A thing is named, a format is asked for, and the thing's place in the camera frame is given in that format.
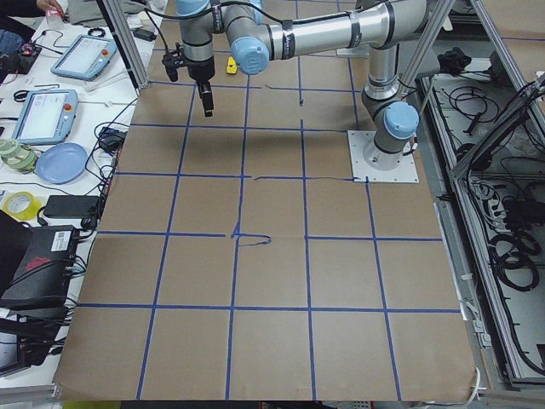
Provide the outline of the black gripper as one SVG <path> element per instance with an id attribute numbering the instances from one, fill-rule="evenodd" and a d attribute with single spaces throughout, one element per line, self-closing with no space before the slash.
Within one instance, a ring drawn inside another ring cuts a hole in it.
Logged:
<path id="1" fill-rule="evenodd" d="M 188 47 L 185 47 L 182 43 L 176 43 L 174 50 L 165 51 L 162 64 L 171 82 L 178 80 L 179 68 L 187 68 L 189 77 L 197 81 L 198 94 L 202 102 L 204 116 L 206 118 L 212 117 L 214 99 L 209 81 L 215 75 L 214 56 L 211 56 L 207 60 L 192 60 L 186 55 L 186 50 L 188 50 Z"/>

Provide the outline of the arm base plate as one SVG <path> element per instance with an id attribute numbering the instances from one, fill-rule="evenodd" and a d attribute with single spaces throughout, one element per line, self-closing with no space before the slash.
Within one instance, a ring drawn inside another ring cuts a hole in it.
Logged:
<path id="1" fill-rule="evenodd" d="M 418 183 L 410 143 L 400 153 L 388 154 L 375 145 L 375 131 L 347 132 L 353 179 L 370 183 Z"/>

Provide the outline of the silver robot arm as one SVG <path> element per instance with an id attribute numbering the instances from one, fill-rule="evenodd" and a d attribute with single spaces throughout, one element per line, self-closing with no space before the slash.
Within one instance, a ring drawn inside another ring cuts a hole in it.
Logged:
<path id="1" fill-rule="evenodd" d="M 185 67 L 197 86 L 205 116 L 214 110 L 210 79 L 215 75 L 212 37 L 227 37 L 232 57 L 247 75 L 263 72 L 274 60 L 290 60 L 335 49 L 370 47 L 368 79 L 362 101 L 379 130 L 381 151 L 396 139 L 385 125 L 386 106 L 399 98 L 398 43 L 427 20 L 425 1 L 360 1 L 355 9 L 302 20 L 280 20 L 261 10 L 258 1 L 179 1 L 181 42 L 166 49 L 163 66 L 173 82 Z"/>

